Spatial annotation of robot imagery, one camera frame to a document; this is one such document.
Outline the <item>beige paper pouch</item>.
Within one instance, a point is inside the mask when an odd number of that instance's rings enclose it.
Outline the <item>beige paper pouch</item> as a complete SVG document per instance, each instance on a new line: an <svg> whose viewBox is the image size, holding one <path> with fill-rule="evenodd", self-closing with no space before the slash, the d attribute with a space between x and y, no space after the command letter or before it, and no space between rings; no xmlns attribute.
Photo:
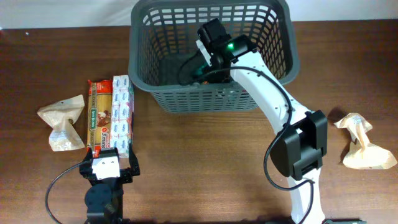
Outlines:
<svg viewBox="0 0 398 224"><path fill-rule="evenodd" d="M373 126L359 113L349 113L334 123L339 129L346 128L351 136L349 151L343 158L343 165L358 170L386 170L397 165L391 151L370 142L367 132Z"/></svg>
<svg viewBox="0 0 398 224"><path fill-rule="evenodd" d="M73 127L84 107L83 95L78 95L38 110L38 116L52 128L49 144L54 152L73 151L85 146Z"/></svg>

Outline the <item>white tissue multipack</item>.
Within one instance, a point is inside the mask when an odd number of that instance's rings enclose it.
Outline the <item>white tissue multipack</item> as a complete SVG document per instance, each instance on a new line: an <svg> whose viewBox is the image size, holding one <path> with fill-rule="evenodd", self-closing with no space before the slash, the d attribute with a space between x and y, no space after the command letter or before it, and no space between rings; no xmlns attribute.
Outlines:
<svg viewBox="0 0 398 224"><path fill-rule="evenodd" d="M134 112L134 90L129 75L113 77L112 97L110 146L118 150L120 158L128 158Z"/></svg>

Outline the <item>green Nescafe coffee bag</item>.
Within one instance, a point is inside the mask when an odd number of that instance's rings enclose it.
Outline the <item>green Nescafe coffee bag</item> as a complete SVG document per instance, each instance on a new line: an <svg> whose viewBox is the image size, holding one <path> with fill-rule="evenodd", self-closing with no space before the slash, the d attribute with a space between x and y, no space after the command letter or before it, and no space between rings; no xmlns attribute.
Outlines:
<svg viewBox="0 0 398 224"><path fill-rule="evenodd" d="M194 83L207 83L206 74L209 72L210 67L207 63L204 63L198 69L196 69L193 73L193 82Z"/></svg>

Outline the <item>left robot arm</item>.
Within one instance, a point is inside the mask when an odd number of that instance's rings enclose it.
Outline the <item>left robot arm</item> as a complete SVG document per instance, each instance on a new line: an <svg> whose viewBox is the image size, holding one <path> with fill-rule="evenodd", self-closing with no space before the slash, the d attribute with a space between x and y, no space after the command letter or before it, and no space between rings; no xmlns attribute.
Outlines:
<svg viewBox="0 0 398 224"><path fill-rule="evenodd" d="M87 179L91 187L85 194L87 206L86 223L131 223L123 217L123 185L133 182L133 177L140 175L137 157L132 146L127 147L130 166L119 167L118 150L102 149L98 157L89 149L79 165L79 172Z"/></svg>

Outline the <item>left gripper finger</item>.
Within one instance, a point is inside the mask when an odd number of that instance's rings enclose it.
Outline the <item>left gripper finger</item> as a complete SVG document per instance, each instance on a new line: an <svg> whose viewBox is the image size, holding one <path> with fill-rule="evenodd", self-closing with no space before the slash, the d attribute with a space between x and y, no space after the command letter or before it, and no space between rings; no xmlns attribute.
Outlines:
<svg viewBox="0 0 398 224"><path fill-rule="evenodd" d="M83 159L83 162L88 162L89 164L92 163L93 160L93 150L91 147L88 147L86 156Z"/></svg>
<svg viewBox="0 0 398 224"><path fill-rule="evenodd" d="M129 145L128 153L129 153L129 163L130 163L131 169L139 170L139 162L137 160L137 157L136 157L134 151L132 150L132 144Z"/></svg>

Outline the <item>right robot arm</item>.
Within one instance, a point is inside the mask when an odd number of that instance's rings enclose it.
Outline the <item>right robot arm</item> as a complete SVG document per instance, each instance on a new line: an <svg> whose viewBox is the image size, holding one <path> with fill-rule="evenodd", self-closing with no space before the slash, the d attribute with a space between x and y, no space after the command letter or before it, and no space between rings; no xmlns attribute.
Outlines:
<svg viewBox="0 0 398 224"><path fill-rule="evenodd" d="M197 53L208 70L194 82L218 83L230 78L248 92L275 133L263 160L266 179L289 192L294 223L323 223L319 178L327 153L325 114L309 110L288 93L248 36L232 38L219 19L202 24L197 34Z"/></svg>

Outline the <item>San Remo spaghetti pack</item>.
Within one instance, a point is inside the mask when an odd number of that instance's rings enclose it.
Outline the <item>San Remo spaghetti pack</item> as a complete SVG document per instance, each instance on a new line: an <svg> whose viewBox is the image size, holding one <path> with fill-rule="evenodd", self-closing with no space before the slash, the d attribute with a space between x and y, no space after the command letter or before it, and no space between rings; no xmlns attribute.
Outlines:
<svg viewBox="0 0 398 224"><path fill-rule="evenodd" d="M89 83L88 96L88 137L87 148L93 157L98 157L100 151L109 147L113 81L101 80Z"/></svg>

